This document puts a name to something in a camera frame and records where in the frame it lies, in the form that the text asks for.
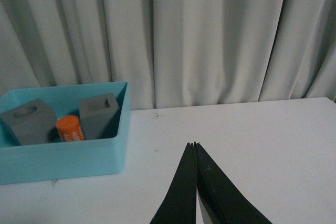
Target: white table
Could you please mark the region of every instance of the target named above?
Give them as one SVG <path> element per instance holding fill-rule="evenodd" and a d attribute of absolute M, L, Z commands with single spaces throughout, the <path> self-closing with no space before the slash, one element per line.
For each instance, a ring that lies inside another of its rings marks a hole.
<path fill-rule="evenodd" d="M 327 98 L 132 111 L 123 173 L 0 186 L 0 223 L 148 224 L 194 141 L 273 224 L 335 223 Z"/>

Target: orange glue stick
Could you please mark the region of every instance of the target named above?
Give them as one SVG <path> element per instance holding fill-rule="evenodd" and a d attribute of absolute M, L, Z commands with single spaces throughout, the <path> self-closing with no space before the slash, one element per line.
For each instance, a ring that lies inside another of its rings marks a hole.
<path fill-rule="evenodd" d="M 56 128 L 63 142 L 85 140 L 79 119 L 75 115 L 66 115 L 59 119 Z"/>

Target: block hole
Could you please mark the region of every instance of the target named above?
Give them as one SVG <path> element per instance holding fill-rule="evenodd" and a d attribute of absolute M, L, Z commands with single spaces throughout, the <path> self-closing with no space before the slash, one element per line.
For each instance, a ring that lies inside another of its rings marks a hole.
<path fill-rule="evenodd" d="M 36 106 L 27 106 L 27 107 L 23 107 L 23 108 L 20 108 L 17 111 L 15 111 L 13 116 L 15 118 L 23 118 L 25 116 L 33 114 L 36 111 L 37 111 Z"/>
<path fill-rule="evenodd" d="M 110 104 L 109 104 L 108 99 L 106 98 L 103 102 L 101 100 L 100 101 L 90 101 L 88 103 L 88 107 L 91 110 L 101 110 L 101 109 L 109 108 Z"/>

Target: gray foam block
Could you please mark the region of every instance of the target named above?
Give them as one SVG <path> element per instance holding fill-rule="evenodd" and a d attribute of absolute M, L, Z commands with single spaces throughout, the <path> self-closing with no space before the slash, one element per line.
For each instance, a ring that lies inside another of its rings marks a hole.
<path fill-rule="evenodd" d="M 21 145 L 50 143 L 59 137 L 54 110 L 38 99 L 1 113 L 0 119 Z"/>
<path fill-rule="evenodd" d="M 79 100 L 81 127 L 87 140 L 114 137 L 119 105 L 112 93 Z"/>

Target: white curtain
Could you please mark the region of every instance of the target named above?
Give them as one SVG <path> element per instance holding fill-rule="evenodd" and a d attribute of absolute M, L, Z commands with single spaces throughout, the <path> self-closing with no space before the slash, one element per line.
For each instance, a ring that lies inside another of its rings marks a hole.
<path fill-rule="evenodd" d="M 128 81 L 133 109 L 336 98 L 336 0 L 0 0 L 0 95 Z"/>

